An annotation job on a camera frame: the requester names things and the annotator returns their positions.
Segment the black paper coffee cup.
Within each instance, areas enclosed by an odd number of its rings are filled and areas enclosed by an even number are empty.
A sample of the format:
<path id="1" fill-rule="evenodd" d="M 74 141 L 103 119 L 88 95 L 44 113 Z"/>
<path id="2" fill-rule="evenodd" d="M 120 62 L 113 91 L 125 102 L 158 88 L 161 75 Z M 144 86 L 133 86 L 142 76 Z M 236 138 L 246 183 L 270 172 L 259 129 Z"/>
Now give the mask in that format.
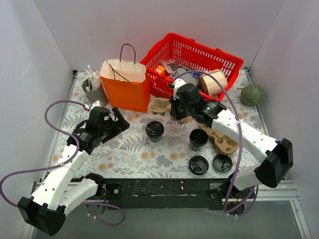
<path id="1" fill-rule="evenodd" d="M 208 142 L 208 134 L 203 129 L 194 129 L 190 135 L 190 148 L 194 151 L 201 150 Z"/>

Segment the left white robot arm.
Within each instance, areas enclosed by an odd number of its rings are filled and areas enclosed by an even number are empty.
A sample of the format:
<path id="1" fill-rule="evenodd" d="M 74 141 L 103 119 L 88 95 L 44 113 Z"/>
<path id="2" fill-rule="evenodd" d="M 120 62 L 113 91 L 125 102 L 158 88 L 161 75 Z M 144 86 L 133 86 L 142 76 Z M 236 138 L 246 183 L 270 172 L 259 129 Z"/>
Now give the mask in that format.
<path id="1" fill-rule="evenodd" d="M 89 112 L 89 118 L 80 122 L 67 139 L 56 167 L 28 198 L 22 197 L 17 205 L 25 222 L 49 236 L 59 232 L 66 216 L 82 202 L 91 197 L 102 199 L 112 191 L 105 179 L 94 173 L 83 177 L 72 189 L 66 189 L 96 147 L 130 127 L 117 108 L 109 110 L 94 106 Z"/>

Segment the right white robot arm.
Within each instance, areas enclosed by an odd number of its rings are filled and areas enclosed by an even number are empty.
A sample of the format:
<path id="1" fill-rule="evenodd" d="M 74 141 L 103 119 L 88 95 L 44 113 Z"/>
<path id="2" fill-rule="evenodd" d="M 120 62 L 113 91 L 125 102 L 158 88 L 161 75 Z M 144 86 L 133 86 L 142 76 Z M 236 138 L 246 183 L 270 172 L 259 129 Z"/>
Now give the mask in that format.
<path id="1" fill-rule="evenodd" d="M 170 114 L 176 120 L 187 116 L 198 123 L 219 131 L 249 151 L 258 164 L 236 174 L 235 180 L 226 184 L 226 194 L 231 198 L 239 197 L 247 188 L 265 185 L 276 188 L 293 166 L 293 145 L 283 138 L 277 140 L 240 122 L 222 103 L 206 101 L 198 88 L 177 79 L 171 85 L 173 96 L 170 98 Z"/>

